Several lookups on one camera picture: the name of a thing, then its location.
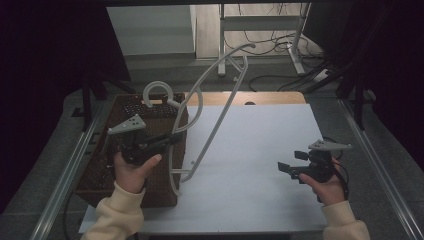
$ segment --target metal bracket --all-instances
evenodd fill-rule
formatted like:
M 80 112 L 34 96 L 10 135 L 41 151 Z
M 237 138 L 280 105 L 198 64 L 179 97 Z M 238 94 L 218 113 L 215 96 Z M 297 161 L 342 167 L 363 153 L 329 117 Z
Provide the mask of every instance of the metal bracket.
M 113 135 L 143 128 L 146 128 L 146 123 L 140 118 L 140 116 L 138 116 L 138 114 L 136 114 L 134 117 L 118 124 L 117 126 L 109 128 L 107 134 Z
M 311 145 L 309 145 L 309 149 L 321 150 L 321 151 L 333 151 L 333 150 L 347 150 L 352 149 L 352 145 L 350 144 L 340 144 L 333 142 L 326 142 L 323 140 L 318 140 Z

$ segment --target hand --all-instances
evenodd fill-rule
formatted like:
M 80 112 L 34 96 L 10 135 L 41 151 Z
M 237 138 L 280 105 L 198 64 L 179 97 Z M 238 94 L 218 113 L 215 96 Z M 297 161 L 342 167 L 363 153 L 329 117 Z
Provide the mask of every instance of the hand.
M 334 158 L 333 162 L 339 163 L 339 161 Z M 333 205 L 345 200 L 343 187 L 336 175 L 333 175 L 333 177 L 325 183 L 319 183 L 303 173 L 299 175 L 299 178 L 304 183 L 312 187 L 313 192 L 319 196 L 325 206 Z
M 157 154 L 147 160 L 143 165 L 137 166 L 125 162 L 121 152 L 116 153 L 114 156 L 116 183 L 127 192 L 140 193 L 145 179 L 161 159 L 162 156 Z

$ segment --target gray floor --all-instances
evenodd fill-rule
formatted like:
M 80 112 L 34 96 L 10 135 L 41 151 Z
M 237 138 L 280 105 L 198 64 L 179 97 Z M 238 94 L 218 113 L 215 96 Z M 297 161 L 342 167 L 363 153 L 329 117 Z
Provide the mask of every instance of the gray floor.
M 175 91 L 188 91 L 197 78 L 205 71 L 211 61 L 195 59 L 127 59 L 130 69 L 132 87 L 142 91 L 151 81 L 162 80 L 170 84 Z M 241 91 L 250 91 L 248 79 L 263 75 L 290 75 L 294 76 L 294 68 L 289 58 L 256 58 L 251 59 L 246 82 Z M 227 76 L 219 78 L 216 73 L 211 74 L 203 91 L 229 91 L 232 88 L 232 77 L 235 71 L 228 68 Z M 275 91 L 281 85 L 292 82 L 291 78 L 259 79 L 253 86 L 258 91 Z M 323 136 L 331 137 L 342 143 L 351 143 L 354 149 L 345 151 L 342 158 L 343 165 L 348 169 L 351 178 L 350 201 L 357 218 L 366 222 L 372 239 L 409 239 L 404 226 L 398 217 L 398 212 L 392 206 L 387 193 L 377 178 L 367 156 L 360 147 L 357 137 L 349 125 L 339 100 L 335 97 L 334 82 L 312 94 L 305 95 L 311 105 Z M 105 101 L 92 99 L 95 106 L 104 106 L 103 115 L 95 129 L 100 132 L 103 128 L 107 109 L 111 106 L 115 94 L 122 90 L 106 84 L 109 96 Z M 0 239 L 28 239 L 36 225 L 44 207 L 70 159 L 78 138 L 81 136 L 83 119 L 71 117 L 75 108 L 82 108 L 81 92 L 70 94 L 64 102 L 64 112 L 51 136 L 44 151 L 40 155 L 34 169 L 28 175 L 19 192 L 15 195 L 6 211 L 0 217 Z M 376 152 L 387 168 L 395 186 L 404 198 L 409 209 L 413 212 L 417 224 L 424 229 L 424 174 L 417 167 L 413 159 L 401 147 L 396 139 L 385 129 L 374 115 L 371 105 L 364 107 L 365 132 L 370 138 Z M 75 179 L 78 179 L 89 160 L 91 151 L 95 147 L 90 144 L 82 159 Z M 62 218 L 63 205 L 52 225 L 48 239 L 64 239 Z M 71 239 L 79 239 L 79 222 L 84 216 L 87 204 L 78 196 L 70 198 L 67 211 L 67 231 Z M 246 236 L 233 236 L 231 239 L 245 239 Z M 249 239 L 285 239 L 284 235 L 257 235 Z M 152 239 L 177 239 L 152 237 Z M 292 233 L 291 239 L 322 239 L 322 233 Z

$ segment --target wicker basket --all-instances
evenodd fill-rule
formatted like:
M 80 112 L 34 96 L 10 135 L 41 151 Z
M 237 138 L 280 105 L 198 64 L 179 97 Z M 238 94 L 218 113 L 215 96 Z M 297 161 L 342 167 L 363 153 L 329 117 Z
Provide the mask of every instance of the wicker basket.
M 112 106 L 106 126 L 100 135 L 96 149 L 91 156 L 89 163 L 76 187 L 75 193 L 87 201 L 91 206 L 96 207 L 98 202 L 111 196 L 114 186 L 114 178 L 106 167 L 108 156 L 101 155 L 105 144 L 107 130 L 109 127 L 116 126 L 128 118 L 138 114 L 146 123 L 146 131 L 150 135 L 169 134 L 172 131 L 177 110 L 166 104 L 167 95 L 151 95 L 151 100 L 162 100 L 162 104 L 154 104 L 153 108 L 148 108 L 142 103 L 142 95 L 118 95 Z M 182 102 L 184 94 L 175 94 L 174 100 Z M 180 126 L 184 126 L 188 121 L 187 109 L 181 117 Z M 111 146 L 116 148 L 118 140 Z M 174 145 L 173 168 L 180 169 L 184 160 L 186 145 L 186 134 L 183 141 Z M 165 161 L 161 161 L 153 170 L 148 178 L 146 194 L 141 207 L 171 207 L 177 204 L 177 196 L 172 191 L 168 173 L 168 156 L 163 156 Z M 174 174 L 176 187 L 179 188 L 180 175 Z

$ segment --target dark background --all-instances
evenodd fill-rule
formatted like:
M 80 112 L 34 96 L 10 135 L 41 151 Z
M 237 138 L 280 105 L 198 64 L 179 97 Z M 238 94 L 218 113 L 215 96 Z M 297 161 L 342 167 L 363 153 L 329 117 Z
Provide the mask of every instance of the dark background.
M 83 76 L 93 79 L 103 71 L 128 81 L 129 74 L 105 7 L 0 4 L 3 211 L 54 131 L 64 98 L 81 88 Z

